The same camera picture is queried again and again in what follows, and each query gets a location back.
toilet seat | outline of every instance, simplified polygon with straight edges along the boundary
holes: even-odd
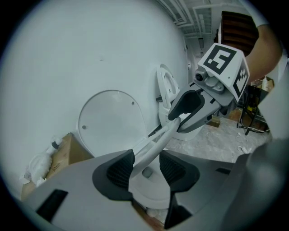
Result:
[[[167,123],[170,122],[168,119],[168,114],[171,109],[172,101],[177,97],[180,92],[180,88],[173,77],[171,71],[165,64],[161,64],[157,70],[157,78],[158,78],[158,87],[161,93],[162,102],[159,102],[158,106],[158,116],[161,121],[162,127],[166,126]],[[189,114],[181,114],[180,118],[183,121],[187,118]],[[179,140],[188,141],[193,139],[198,132],[202,129],[203,126],[188,132],[188,133],[179,133],[175,132],[173,137]]]
[[[143,206],[164,209],[169,206],[170,189],[159,169],[158,154],[179,124],[177,118],[148,138],[137,102],[124,92],[108,90],[88,99],[80,112],[77,130],[83,145],[95,157],[132,149],[135,163],[129,191]],[[153,170],[149,178],[142,175],[147,166]]]

toilet lid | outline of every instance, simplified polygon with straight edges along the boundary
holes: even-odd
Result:
[[[147,137],[139,105],[117,90],[92,96],[81,110],[77,129],[82,143],[95,157],[132,149]]]
[[[171,71],[165,64],[161,64],[157,70],[158,77],[158,87],[161,92],[163,105],[166,108],[171,107],[171,101],[173,101],[178,93],[180,88],[173,77]]]

white plastic part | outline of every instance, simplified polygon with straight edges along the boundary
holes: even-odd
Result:
[[[170,120],[168,119],[168,113],[171,108],[171,102],[177,97],[177,94],[180,92],[180,88],[175,78],[172,76],[172,73],[170,72],[169,68],[165,64],[161,64],[160,67],[158,68],[157,78],[158,78],[158,87],[161,92],[163,100],[162,102],[159,103],[158,106],[158,117],[159,120],[161,121],[162,127],[165,127],[170,122]],[[181,114],[180,115],[181,121],[183,121],[188,116],[189,114]],[[173,134],[173,137],[175,139],[183,141],[191,140],[199,133],[202,127],[203,126],[189,133],[175,132]]]
[[[148,138],[138,103],[124,92],[108,90],[92,96],[85,103],[77,130],[82,143],[95,157],[133,149],[135,165],[129,191],[143,206],[165,209],[169,206],[170,188],[159,169],[158,155],[179,124],[177,118]],[[149,178],[142,175],[147,166],[152,170]]]
[[[25,185],[28,184],[31,181],[31,175],[30,172],[28,172],[27,170],[25,172],[23,172],[20,177],[19,177],[19,181]]]
[[[148,214],[149,217],[154,217],[158,219],[160,222],[165,223],[166,217],[168,214],[168,209],[151,209],[148,208],[146,210],[146,213]]]
[[[31,180],[35,185],[39,179],[45,178],[49,172],[51,164],[52,159],[47,153],[38,154],[30,161],[29,171],[31,174]]]
[[[36,187],[39,187],[40,185],[42,185],[44,182],[46,181],[46,179],[40,178],[37,183],[36,183]]]
[[[48,149],[45,151],[48,155],[52,156],[58,149],[54,148],[52,143],[55,142],[58,146],[62,144],[62,139],[61,138],[53,138],[51,141],[50,146]]]
[[[171,101],[177,97],[178,93],[180,92],[180,88],[165,64],[161,64],[158,68],[157,77],[158,87],[163,99],[163,106],[165,108],[170,108]]]

cardboard box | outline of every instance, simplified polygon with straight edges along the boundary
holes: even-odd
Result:
[[[91,158],[93,156],[78,143],[72,133],[69,133],[63,138],[60,149],[52,155],[52,165],[46,179],[49,180],[68,165]],[[35,188],[36,186],[32,181],[23,185],[21,200],[24,200]]]
[[[274,88],[274,81],[273,81],[272,79],[271,79],[271,80],[268,80],[267,86],[268,86],[268,92],[271,92],[272,89]]]

white wall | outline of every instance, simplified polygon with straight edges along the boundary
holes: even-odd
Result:
[[[142,110],[147,133],[159,125],[156,68],[188,82],[184,40],[148,0],[42,2],[15,33],[0,70],[0,163],[19,196],[19,174],[53,135],[75,130],[83,104],[117,89]]]
[[[275,84],[277,84],[283,77],[287,63],[287,53],[284,51],[277,66],[275,66],[275,68],[267,74],[268,77],[274,80]]]
[[[191,43],[186,40],[186,44],[188,46],[188,70],[189,70],[189,83],[191,83],[193,81],[193,77],[195,76],[195,72],[196,72],[196,69],[198,68],[198,61],[195,57],[195,50],[194,48],[191,46]]]
[[[287,139],[289,137],[289,64],[286,63],[283,75],[275,82],[273,90],[258,105],[264,116],[273,139]]]
[[[200,48],[199,39],[198,38],[191,38],[188,39],[187,43],[192,47],[194,51],[194,55],[196,57],[197,62],[200,61],[200,58],[197,58],[197,56],[200,56],[200,53],[203,52],[204,54],[208,51],[208,49],[211,47],[211,45],[214,43],[214,38],[211,39],[211,35],[203,35],[202,38],[204,39],[204,48]]]

